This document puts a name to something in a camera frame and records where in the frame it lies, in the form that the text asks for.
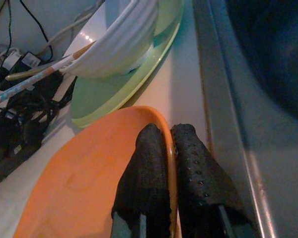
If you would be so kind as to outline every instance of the white countertop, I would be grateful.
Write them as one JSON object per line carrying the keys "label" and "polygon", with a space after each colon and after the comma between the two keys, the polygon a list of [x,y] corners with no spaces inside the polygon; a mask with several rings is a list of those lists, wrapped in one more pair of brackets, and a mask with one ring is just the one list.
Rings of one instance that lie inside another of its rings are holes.
{"label": "white countertop", "polygon": [[[170,127],[190,123],[206,143],[206,119],[201,86],[197,39],[190,0],[180,30],[162,64],[125,106],[148,105],[166,118]],[[51,157],[80,132],[71,122],[69,106],[51,125],[43,146],[0,183],[0,238],[10,238],[33,186]]]}

